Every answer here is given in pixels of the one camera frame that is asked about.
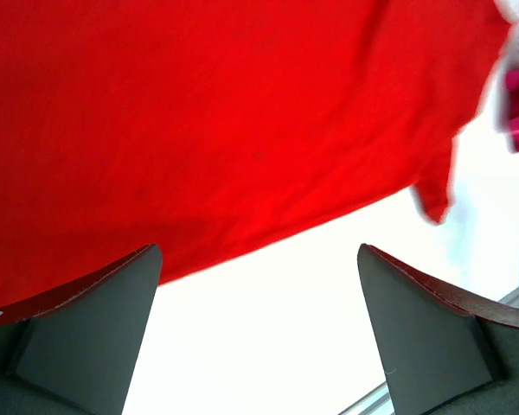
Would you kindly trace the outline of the red t shirt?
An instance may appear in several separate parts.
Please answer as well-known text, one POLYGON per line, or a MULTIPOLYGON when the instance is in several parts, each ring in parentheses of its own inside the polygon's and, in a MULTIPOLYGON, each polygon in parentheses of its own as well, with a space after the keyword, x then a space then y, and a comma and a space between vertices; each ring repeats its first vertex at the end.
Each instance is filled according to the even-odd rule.
POLYGON ((413 187, 509 34, 492 1, 0 1, 0 308, 148 244, 165 282, 413 187))

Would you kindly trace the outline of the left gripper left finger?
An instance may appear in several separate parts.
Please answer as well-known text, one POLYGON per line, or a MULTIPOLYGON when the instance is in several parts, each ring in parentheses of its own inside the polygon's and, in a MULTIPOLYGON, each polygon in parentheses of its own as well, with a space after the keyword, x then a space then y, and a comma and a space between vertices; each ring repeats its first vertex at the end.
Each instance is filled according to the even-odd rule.
POLYGON ((0 414, 120 414, 163 256, 144 246, 0 308, 0 414))

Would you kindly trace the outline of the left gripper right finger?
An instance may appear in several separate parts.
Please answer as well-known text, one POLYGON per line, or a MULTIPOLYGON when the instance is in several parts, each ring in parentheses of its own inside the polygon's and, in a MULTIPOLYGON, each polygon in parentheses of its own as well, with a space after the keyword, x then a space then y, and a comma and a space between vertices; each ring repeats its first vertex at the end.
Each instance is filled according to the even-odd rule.
POLYGON ((363 244, 358 272, 396 414, 519 414, 519 309, 363 244))

